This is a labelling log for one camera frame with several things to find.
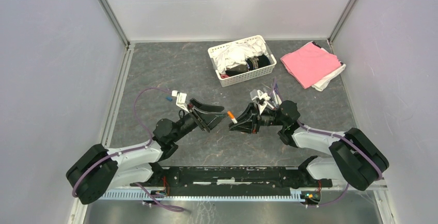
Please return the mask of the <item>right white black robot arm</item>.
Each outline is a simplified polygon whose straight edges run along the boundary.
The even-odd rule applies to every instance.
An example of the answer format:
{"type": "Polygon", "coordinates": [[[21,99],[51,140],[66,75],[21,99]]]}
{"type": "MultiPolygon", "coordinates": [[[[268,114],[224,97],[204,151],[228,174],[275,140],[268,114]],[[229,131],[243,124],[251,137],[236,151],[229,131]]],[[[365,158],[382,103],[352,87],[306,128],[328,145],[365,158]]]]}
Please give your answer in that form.
{"type": "Polygon", "coordinates": [[[232,118],[230,131],[256,134],[262,126],[280,126],[278,136],[283,144],[297,149],[311,149],[327,158],[313,157],[303,163],[299,182],[311,187],[322,179],[345,180],[357,190],[366,190],[383,178],[389,161],[373,142],[358,128],[332,132],[303,124],[293,101],[283,101],[273,109],[262,109],[251,102],[245,111],[232,118]]]}

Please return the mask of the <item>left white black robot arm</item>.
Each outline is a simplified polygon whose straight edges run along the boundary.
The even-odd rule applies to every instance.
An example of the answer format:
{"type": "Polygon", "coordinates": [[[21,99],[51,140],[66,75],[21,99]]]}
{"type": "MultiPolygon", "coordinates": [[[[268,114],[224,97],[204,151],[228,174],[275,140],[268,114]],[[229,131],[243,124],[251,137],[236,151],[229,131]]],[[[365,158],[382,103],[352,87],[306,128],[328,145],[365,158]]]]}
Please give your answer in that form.
{"type": "Polygon", "coordinates": [[[152,137],[143,143],[121,148],[91,146],[66,173],[72,196],[87,205],[109,189],[143,182],[159,185],[162,172],[158,163],[174,154],[176,143],[196,128],[212,131],[226,117],[223,106],[192,98],[180,109],[179,120],[160,119],[152,137]]]}

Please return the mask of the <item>orange pen cap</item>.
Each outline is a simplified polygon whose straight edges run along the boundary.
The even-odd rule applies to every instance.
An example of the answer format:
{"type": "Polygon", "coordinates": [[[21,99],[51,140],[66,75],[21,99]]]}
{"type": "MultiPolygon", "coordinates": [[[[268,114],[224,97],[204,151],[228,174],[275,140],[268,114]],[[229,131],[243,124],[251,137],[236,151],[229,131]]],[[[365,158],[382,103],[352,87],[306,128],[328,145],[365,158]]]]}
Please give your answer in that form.
{"type": "Polygon", "coordinates": [[[228,114],[228,116],[229,116],[231,119],[234,118],[234,115],[233,115],[230,111],[228,111],[227,114],[228,114]]]}

